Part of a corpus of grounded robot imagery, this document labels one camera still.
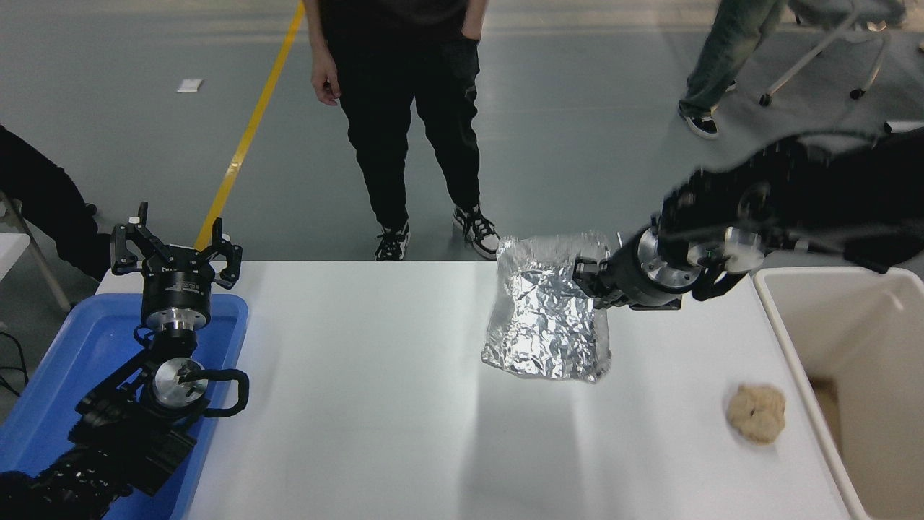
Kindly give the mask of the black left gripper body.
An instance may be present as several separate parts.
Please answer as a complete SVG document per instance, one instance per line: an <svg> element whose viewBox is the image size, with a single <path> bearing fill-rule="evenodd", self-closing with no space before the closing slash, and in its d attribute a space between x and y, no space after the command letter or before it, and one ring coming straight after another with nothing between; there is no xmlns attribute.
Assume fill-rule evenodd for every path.
<svg viewBox="0 0 924 520"><path fill-rule="evenodd" d="M141 264L143 323L211 321L215 272L195 249L170 249L166 259L152 254Z"/></svg>

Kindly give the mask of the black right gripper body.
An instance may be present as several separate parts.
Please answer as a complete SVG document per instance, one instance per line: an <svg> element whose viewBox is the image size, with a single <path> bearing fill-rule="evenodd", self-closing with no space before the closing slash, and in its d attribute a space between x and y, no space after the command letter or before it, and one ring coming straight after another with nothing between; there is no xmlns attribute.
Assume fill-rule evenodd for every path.
<svg viewBox="0 0 924 520"><path fill-rule="evenodd" d="M678 311L682 300L682 270L670 266L658 251L654 230L644 228L607 262L604 308L634 311Z"/></svg>

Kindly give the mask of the person's right hand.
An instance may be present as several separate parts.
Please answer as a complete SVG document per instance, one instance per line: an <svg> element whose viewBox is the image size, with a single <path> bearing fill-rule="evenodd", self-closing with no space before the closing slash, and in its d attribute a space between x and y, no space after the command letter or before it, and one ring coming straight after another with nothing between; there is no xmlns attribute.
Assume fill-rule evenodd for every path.
<svg viewBox="0 0 924 520"><path fill-rule="evenodd" d="M337 106L342 91L338 80L338 69L332 53L326 46L311 47L311 87L318 102Z"/></svg>

